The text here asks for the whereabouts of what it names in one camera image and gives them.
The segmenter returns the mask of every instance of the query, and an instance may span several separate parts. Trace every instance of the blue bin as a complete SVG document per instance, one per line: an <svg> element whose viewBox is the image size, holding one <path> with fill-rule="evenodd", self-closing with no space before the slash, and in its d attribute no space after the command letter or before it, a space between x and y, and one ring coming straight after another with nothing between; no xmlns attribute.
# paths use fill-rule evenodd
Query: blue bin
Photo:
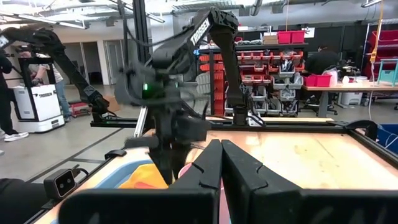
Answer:
<svg viewBox="0 0 398 224"><path fill-rule="evenodd" d="M382 128L377 131L379 144L386 147L394 141L388 150L398 155L398 124L382 124Z"/></svg>

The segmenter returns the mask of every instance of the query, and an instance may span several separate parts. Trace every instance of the cardboard box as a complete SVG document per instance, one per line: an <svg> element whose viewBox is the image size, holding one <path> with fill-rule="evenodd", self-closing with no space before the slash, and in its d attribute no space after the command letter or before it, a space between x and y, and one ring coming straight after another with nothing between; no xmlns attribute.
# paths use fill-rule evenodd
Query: cardboard box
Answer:
<svg viewBox="0 0 398 224"><path fill-rule="evenodd" d="M116 98L115 98L114 96L105 95L105 96L104 96L104 99L109 101L108 110L109 110L110 112L115 113L115 112L117 112L117 111L120 110L120 106L119 106L119 104L118 104L118 102L116 101Z"/></svg>
<svg viewBox="0 0 398 224"><path fill-rule="evenodd" d="M278 44L278 36L277 35L265 35L262 37L262 44Z"/></svg>

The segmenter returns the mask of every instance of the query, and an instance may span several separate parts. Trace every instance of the fabric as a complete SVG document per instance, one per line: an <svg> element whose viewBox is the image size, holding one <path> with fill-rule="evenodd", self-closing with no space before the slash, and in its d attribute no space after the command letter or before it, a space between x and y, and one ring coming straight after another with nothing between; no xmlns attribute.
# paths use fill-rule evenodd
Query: fabric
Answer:
<svg viewBox="0 0 398 224"><path fill-rule="evenodd" d="M6 134L14 134L11 119L11 101L7 93L0 93L0 128Z"/></svg>
<svg viewBox="0 0 398 224"><path fill-rule="evenodd" d="M331 50L323 49L320 52L311 55L305 61L305 70L310 74L321 75L327 68L337 66L338 62L338 54Z"/></svg>
<svg viewBox="0 0 398 224"><path fill-rule="evenodd" d="M120 189L167 189L159 170L155 164L144 164L139 166L125 181L120 185Z"/></svg>
<svg viewBox="0 0 398 224"><path fill-rule="evenodd" d="M43 184L30 184L19 179L0 179L2 224L23 224L48 201Z"/></svg>
<svg viewBox="0 0 398 224"><path fill-rule="evenodd" d="M65 97L65 82L63 80L55 84L55 91L57 91L58 101L60 103L64 117L70 117L72 114L69 111L69 103Z"/></svg>
<svg viewBox="0 0 398 224"><path fill-rule="evenodd" d="M46 58L49 56L44 55L44 54L36 54L36 57ZM40 64L40 65L30 64L29 65L29 70L31 70L32 72L37 72L39 70L39 68L45 68L46 70L50 70L50 65L48 65L48 64ZM61 76L61 73L55 68L54 65L52 65L52 68L54 70L55 82L58 83L58 82L62 81L63 78Z"/></svg>
<svg viewBox="0 0 398 224"><path fill-rule="evenodd" d="M3 76L3 73L8 74L12 70L12 63L7 59L7 57L0 53L0 95L6 95L7 93L7 82Z"/></svg>

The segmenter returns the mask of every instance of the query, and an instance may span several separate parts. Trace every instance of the table surface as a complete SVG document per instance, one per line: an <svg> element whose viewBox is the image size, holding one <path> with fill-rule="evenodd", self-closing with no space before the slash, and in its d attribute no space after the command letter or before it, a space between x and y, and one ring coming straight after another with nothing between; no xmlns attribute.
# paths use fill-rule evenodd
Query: table surface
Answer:
<svg viewBox="0 0 398 224"><path fill-rule="evenodd" d="M330 121L328 118L265 118L266 121ZM377 157L346 134L255 133L209 131L205 142L229 139L268 168L306 189L398 189L398 170ZM187 163L202 152L192 149ZM127 150L116 157L77 190L97 186L119 167L150 159L147 148ZM48 211L36 224L49 224L57 217L60 204Z"/></svg>
<svg viewBox="0 0 398 224"><path fill-rule="evenodd" d="M337 91L337 92L345 92L345 91L398 91L398 85L392 86L388 83L380 82L370 82L369 80L364 80L360 83L349 83L347 85L343 85L342 83L338 83L337 86L333 87L314 87L314 86L303 86L305 90L308 91Z"/></svg>

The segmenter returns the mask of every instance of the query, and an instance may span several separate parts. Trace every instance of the yellow cable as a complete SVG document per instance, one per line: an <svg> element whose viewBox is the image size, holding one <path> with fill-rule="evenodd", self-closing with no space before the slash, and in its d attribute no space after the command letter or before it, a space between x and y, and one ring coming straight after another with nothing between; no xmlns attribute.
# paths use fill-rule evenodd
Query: yellow cable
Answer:
<svg viewBox="0 0 398 224"><path fill-rule="evenodd" d="M286 31L287 31L287 21L289 20L289 0L287 0L286 5Z"/></svg>
<svg viewBox="0 0 398 224"><path fill-rule="evenodd" d="M376 61L377 47L379 46L379 35L380 35L381 24L382 24L382 19L383 19L383 10L384 10L384 0L381 1L381 5L380 5L380 18L379 18L379 22L377 25L376 43L374 44L373 51L371 53L371 58L370 58L371 63L374 63Z"/></svg>
<svg viewBox="0 0 398 224"><path fill-rule="evenodd" d="M373 86L376 86L375 81L374 81L374 63L376 61L377 48L379 47L379 35L380 35L380 31L381 31L381 26L382 26L383 10L384 10L384 0L381 1L381 5L380 5L380 17L379 17L379 22L377 25L376 43L374 44L373 51L371 53L371 58L369 59L371 62L371 73L372 73ZM368 115L369 115L370 120L372 120L372 113L371 113L372 97L373 97L373 91L371 91L371 94L369 96L369 105L368 105Z"/></svg>

